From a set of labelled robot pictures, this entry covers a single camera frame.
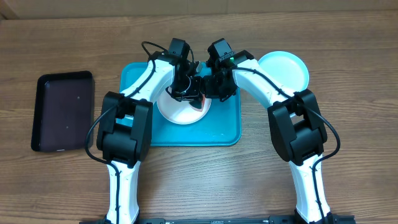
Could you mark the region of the green and pink sponge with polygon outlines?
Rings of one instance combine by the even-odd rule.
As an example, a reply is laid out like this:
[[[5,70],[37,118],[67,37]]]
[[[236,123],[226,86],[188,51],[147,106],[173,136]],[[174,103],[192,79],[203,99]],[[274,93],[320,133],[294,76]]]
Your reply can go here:
[[[205,97],[203,95],[196,96],[189,101],[189,104],[195,111],[202,112],[205,104]]]

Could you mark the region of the white plate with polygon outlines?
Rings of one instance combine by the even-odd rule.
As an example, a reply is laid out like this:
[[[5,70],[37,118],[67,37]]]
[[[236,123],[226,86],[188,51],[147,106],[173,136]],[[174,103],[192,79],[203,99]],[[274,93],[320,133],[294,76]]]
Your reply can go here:
[[[211,99],[204,98],[202,109],[193,107],[188,101],[178,102],[165,91],[156,101],[162,116],[175,124],[192,124],[202,119],[210,109]]]

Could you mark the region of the light blue plate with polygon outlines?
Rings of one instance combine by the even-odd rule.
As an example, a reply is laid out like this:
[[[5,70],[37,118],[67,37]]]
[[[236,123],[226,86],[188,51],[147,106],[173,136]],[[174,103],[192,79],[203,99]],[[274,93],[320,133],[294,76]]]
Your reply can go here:
[[[310,75],[304,61],[285,51],[273,51],[258,61],[260,67],[272,78],[294,91],[307,89]]]

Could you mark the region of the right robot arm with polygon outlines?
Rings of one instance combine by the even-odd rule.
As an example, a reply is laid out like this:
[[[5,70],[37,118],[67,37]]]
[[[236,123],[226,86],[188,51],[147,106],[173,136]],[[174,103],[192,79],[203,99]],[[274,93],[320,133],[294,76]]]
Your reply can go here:
[[[211,76],[206,97],[224,98],[240,88],[268,113],[272,145],[289,163],[296,192],[298,223],[331,223],[332,214],[323,187],[322,162],[328,129],[317,99],[303,81],[309,72],[294,54],[271,52],[256,60],[246,50],[235,52],[225,39],[207,49]]]

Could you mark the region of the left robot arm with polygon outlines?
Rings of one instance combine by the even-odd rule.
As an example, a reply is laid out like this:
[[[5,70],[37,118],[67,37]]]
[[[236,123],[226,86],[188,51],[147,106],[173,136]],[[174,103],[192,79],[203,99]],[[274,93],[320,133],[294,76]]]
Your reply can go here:
[[[110,180],[109,210],[105,223],[138,223],[139,169],[152,141],[154,104],[169,91],[175,101],[202,108],[203,96],[196,79],[197,63],[187,57],[190,46],[172,39],[170,46],[149,54],[144,73],[120,93],[108,92],[95,125],[97,148],[103,153]]]

